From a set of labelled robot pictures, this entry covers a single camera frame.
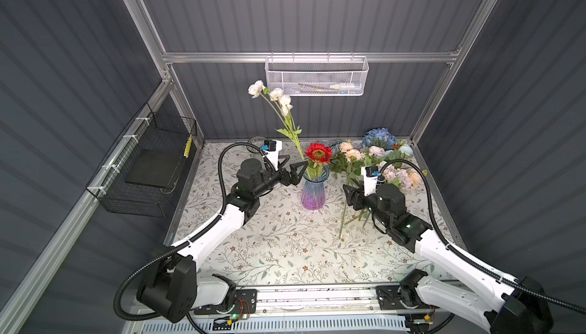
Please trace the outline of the red gerbera flower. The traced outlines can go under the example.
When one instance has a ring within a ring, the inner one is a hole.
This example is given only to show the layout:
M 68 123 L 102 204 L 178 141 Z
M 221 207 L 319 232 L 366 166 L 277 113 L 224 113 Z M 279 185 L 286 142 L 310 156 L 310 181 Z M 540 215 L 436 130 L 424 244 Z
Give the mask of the red gerbera flower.
M 331 162 L 332 149 L 320 143 L 312 143 L 305 155 L 308 157 L 308 178 L 311 181 L 317 181 L 322 176 L 325 166 Z

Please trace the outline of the blue purple glass vase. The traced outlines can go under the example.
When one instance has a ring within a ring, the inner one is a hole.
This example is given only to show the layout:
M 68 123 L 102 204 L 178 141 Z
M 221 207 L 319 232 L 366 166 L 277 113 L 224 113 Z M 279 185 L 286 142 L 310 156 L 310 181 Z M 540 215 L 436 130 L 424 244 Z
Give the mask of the blue purple glass vase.
M 330 172 L 327 167 L 321 169 L 320 175 L 317 172 L 317 169 L 310 168 L 304 174 L 301 203 L 307 210 L 320 210 L 326 202 L 325 184 Z

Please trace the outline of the white poppy flower stem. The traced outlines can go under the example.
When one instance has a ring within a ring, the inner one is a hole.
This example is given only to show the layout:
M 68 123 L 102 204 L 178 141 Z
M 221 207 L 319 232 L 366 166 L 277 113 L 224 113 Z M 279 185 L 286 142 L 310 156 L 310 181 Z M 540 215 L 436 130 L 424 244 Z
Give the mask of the white poppy flower stem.
M 248 87 L 247 92 L 252 98 L 260 97 L 270 105 L 282 122 L 282 128 L 277 129 L 277 132 L 284 135 L 295 144 L 300 157 L 305 161 L 305 155 L 299 139 L 302 129 L 295 124 L 291 112 L 293 108 L 291 97 L 288 94 L 285 94 L 282 88 L 267 88 L 261 80 L 252 83 Z

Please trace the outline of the pale blue peony stem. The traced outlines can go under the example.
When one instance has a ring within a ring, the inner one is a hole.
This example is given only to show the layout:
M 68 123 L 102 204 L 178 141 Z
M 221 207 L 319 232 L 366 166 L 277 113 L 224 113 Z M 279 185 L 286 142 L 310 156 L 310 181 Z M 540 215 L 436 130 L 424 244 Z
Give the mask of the pale blue peony stem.
M 392 161 L 394 159 L 406 159 L 408 161 L 412 160 L 414 157 L 414 151 L 409 143 L 396 143 L 392 146 L 392 148 L 387 151 L 385 159 L 387 161 Z

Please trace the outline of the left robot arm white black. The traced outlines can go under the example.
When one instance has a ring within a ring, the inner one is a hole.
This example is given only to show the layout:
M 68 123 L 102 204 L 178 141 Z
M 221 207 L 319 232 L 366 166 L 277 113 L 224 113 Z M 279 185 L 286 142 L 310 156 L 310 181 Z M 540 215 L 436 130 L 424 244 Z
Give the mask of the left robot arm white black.
M 276 185 L 297 185 L 301 182 L 308 162 L 297 162 L 276 170 L 264 169 L 258 159 L 241 163 L 237 183 L 223 199 L 223 205 L 203 227 L 174 243 L 177 249 L 170 256 L 158 259 L 141 275 L 137 300 L 158 317 L 177 323 L 197 307 L 227 306 L 233 303 L 235 284 L 212 275 L 198 277 L 198 267 L 232 233 L 244 227 L 260 206 L 260 198 Z

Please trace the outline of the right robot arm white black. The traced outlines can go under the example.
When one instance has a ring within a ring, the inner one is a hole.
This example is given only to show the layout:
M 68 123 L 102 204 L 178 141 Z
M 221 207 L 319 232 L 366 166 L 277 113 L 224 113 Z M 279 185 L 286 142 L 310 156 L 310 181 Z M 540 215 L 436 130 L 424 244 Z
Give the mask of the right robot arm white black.
M 383 300 L 396 300 L 407 309 L 443 308 L 489 333 L 548 333 L 553 328 L 538 282 L 518 280 L 442 240 L 434 227 L 407 212 L 405 196 L 393 184 L 380 184 L 370 195 L 350 185 L 343 186 L 343 191 L 348 206 L 371 212 L 380 233 L 464 285 L 458 288 L 415 269 L 400 281 L 395 293 L 383 294 Z

